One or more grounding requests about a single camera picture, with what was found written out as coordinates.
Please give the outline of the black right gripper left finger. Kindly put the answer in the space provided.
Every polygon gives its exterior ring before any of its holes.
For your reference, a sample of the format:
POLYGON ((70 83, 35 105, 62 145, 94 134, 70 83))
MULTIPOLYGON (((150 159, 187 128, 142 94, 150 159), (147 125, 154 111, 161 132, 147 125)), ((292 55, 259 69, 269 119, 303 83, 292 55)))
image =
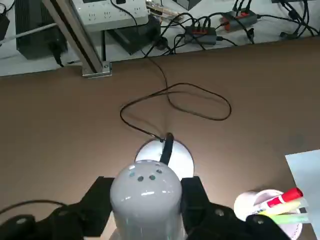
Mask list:
POLYGON ((0 212, 30 204, 53 204, 48 217, 37 221, 32 214, 13 216, 0 225, 2 240, 83 240, 100 237, 112 212, 112 177, 99 176, 77 203, 65 204, 48 199, 26 200, 12 204, 0 212))

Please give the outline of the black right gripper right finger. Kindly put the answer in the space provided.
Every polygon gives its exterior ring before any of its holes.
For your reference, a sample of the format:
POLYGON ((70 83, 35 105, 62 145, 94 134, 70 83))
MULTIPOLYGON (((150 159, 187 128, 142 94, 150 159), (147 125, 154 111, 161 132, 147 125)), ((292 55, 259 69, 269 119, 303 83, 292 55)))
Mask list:
POLYGON ((289 240, 269 217, 249 215, 244 221, 224 205, 210 202, 198 176, 181 180, 181 216, 188 240, 289 240))

